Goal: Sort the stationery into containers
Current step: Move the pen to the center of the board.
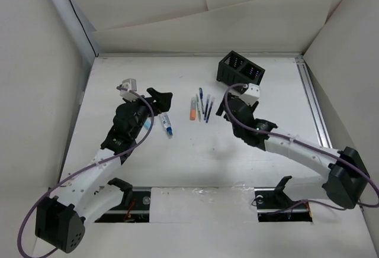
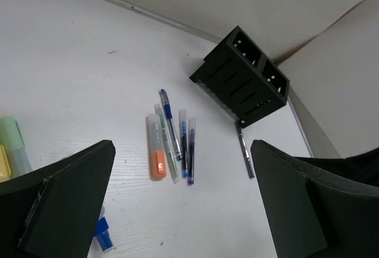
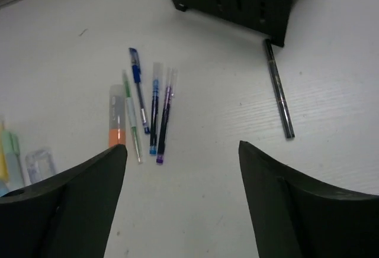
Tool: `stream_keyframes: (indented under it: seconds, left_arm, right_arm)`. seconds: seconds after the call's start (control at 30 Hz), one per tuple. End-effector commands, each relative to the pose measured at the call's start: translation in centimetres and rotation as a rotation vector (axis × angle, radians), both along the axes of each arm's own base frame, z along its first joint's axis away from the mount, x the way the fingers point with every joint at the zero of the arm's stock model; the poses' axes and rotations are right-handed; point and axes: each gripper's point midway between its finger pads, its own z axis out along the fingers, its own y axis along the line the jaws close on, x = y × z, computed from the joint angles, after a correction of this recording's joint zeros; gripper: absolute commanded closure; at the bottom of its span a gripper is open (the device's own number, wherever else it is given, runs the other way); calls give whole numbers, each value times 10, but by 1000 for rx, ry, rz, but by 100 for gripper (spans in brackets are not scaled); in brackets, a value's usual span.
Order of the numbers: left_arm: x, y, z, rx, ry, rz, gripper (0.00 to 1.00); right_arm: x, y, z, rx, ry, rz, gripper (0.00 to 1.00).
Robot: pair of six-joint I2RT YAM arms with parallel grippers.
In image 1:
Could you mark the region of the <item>green clear pen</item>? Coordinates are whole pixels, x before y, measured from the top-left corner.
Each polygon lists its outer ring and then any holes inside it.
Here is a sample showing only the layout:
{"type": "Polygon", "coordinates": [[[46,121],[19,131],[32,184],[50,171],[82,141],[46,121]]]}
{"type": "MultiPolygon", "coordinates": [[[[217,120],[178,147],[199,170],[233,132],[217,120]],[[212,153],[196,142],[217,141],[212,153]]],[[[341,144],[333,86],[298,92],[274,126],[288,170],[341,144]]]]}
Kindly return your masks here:
{"type": "Polygon", "coordinates": [[[200,98],[198,94],[195,94],[195,99],[196,99],[196,110],[197,110],[198,121],[201,122],[200,98]]]}

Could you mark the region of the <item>dark blue ballpoint pen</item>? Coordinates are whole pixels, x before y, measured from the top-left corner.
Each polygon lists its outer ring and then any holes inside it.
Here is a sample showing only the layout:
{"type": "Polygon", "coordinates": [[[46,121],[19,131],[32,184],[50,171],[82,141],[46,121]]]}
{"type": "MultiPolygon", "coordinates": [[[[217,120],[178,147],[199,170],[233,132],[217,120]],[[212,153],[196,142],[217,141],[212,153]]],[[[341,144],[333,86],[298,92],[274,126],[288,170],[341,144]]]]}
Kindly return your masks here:
{"type": "Polygon", "coordinates": [[[203,103],[203,89],[201,87],[199,88],[199,96],[200,96],[201,112],[204,115],[205,110],[204,110],[204,103],[203,103]]]}

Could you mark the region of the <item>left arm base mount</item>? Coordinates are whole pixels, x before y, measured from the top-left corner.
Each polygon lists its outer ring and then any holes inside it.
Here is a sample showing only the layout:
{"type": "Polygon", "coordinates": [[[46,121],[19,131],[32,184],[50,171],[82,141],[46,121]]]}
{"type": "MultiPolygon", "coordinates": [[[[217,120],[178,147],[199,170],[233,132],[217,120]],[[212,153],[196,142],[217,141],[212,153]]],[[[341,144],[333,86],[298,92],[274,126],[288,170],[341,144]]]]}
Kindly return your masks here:
{"type": "Polygon", "coordinates": [[[108,182],[110,186],[116,186],[123,193],[121,202],[108,210],[95,222],[97,223],[140,223],[149,222],[151,189],[134,188],[128,182],[114,178],[108,182]]]}

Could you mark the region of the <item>blue cap glue bottle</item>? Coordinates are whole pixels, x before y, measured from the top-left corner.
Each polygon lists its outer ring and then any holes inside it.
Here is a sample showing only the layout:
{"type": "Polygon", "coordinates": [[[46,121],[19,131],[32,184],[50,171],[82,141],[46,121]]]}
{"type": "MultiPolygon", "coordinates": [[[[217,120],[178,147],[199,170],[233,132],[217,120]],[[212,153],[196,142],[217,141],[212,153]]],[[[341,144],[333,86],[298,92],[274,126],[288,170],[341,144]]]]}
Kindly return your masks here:
{"type": "Polygon", "coordinates": [[[160,120],[169,138],[173,137],[172,125],[169,120],[168,114],[163,112],[160,115],[160,120]]]}

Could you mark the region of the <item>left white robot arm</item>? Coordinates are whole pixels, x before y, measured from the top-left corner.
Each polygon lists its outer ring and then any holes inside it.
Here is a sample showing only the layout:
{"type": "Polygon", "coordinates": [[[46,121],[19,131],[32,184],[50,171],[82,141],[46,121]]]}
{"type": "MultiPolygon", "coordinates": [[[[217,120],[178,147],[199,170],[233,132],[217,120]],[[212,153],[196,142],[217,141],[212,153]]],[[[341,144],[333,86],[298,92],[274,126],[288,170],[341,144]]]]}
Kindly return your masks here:
{"type": "Polygon", "coordinates": [[[131,204],[133,187],[115,176],[133,150],[145,121],[169,111],[173,94],[148,88],[148,97],[117,88],[123,104],[90,164],[69,175],[37,204],[35,234],[56,250],[71,253],[86,228],[113,207],[131,204]]]}

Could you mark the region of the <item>purple gel pen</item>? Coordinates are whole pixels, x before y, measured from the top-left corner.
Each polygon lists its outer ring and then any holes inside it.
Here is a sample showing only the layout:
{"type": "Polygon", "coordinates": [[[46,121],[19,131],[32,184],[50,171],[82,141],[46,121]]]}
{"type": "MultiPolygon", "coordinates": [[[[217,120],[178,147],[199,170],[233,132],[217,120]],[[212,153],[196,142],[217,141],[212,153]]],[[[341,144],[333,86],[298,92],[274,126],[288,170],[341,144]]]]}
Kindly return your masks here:
{"type": "Polygon", "coordinates": [[[213,107],[213,104],[214,104],[214,100],[215,100],[215,97],[212,97],[210,99],[210,103],[209,103],[209,106],[208,106],[208,112],[207,112],[207,116],[206,116],[206,119],[205,119],[206,123],[209,122],[210,115],[211,115],[211,110],[212,110],[212,107],[213,107]]]}

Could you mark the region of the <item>light blue gel pen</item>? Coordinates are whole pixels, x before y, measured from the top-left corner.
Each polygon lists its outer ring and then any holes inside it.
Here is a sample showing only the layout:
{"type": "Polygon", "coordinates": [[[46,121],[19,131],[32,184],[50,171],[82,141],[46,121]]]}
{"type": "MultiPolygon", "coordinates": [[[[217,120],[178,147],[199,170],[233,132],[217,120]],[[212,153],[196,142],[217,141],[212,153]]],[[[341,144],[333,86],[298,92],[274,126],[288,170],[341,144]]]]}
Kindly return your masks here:
{"type": "Polygon", "coordinates": [[[210,103],[210,97],[211,97],[210,94],[208,94],[207,97],[206,97],[205,110],[204,110],[204,121],[206,121],[206,119],[207,119],[207,113],[208,113],[208,107],[209,107],[209,103],[210,103]]]}

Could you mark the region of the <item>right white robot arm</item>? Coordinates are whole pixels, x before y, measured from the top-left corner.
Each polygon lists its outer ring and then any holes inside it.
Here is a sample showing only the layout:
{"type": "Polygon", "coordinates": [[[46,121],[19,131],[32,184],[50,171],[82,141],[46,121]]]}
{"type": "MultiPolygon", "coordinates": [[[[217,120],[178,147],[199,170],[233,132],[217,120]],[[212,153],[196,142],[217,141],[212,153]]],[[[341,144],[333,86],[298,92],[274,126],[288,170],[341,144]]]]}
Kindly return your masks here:
{"type": "Polygon", "coordinates": [[[234,136],[245,144],[286,157],[317,174],[300,179],[287,175],[275,186],[258,188],[258,207],[284,212],[301,204],[319,202],[321,198],[332,201],[331,208],[337,210],[359,205],[364,189],[372,180],[355,149],[327,149],[307,143],[273,122],[255,118],[257,106],[257,102],[249,105],[241,97],[226,93],[216,114],[231,122],[234,136]]]}

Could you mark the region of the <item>black two-compartment pen holder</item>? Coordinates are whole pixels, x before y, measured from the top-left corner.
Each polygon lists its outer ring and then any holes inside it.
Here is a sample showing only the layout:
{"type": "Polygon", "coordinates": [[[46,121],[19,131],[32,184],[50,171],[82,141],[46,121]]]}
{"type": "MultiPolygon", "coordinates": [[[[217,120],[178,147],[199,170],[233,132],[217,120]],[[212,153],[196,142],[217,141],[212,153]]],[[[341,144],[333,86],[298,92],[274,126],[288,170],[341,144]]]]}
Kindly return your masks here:
{"type": "Polygon", "coordinates": [[[216,80],[228,86],[236,83],[260,85],[264,74],[265,69],[231,51],[219,62],[216,80]]]}

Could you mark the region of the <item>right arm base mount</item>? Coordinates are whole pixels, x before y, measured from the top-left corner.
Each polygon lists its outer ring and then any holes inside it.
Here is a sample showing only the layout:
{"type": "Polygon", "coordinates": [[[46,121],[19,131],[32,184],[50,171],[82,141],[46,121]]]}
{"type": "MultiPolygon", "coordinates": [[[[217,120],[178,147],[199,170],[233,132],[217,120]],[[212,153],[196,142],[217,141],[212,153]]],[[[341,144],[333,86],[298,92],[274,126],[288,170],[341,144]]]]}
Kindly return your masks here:
{"type": "Polygon", "coordinates": [[[308,203],[297,204],[284,189],[291,176],[283,177],[275,187],[255,188],[251,205],[256,207],[259,222],[313,222],[308,203]]]}

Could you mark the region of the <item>green highlighter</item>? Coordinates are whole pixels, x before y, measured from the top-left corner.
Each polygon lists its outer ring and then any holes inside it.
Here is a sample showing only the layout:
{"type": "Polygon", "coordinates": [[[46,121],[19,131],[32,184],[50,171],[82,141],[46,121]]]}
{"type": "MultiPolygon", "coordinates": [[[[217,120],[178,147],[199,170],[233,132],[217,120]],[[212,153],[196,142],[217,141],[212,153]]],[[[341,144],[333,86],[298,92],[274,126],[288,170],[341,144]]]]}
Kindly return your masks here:
{"type": "Polygon", "coordinates": [[[152,126],[152,120],[151,118],[147,118],[146,121],[144,122],[144,127],[145,129],[149,130],[152,126]]]}

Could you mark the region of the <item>orange cap highlighter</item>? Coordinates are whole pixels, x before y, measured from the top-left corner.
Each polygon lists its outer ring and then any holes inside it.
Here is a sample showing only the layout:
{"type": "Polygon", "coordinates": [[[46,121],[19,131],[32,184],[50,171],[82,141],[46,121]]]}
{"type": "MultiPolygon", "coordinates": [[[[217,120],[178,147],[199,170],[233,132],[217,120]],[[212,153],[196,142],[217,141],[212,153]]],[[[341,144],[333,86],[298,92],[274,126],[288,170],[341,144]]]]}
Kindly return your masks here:
{"type": "Polygon", "coordinates": [[[197,115],[197,101],[196,101],[196,98],[193,97],[191,99],[189,119],[191,121],[196,120],[196,115],[197,115]]]}

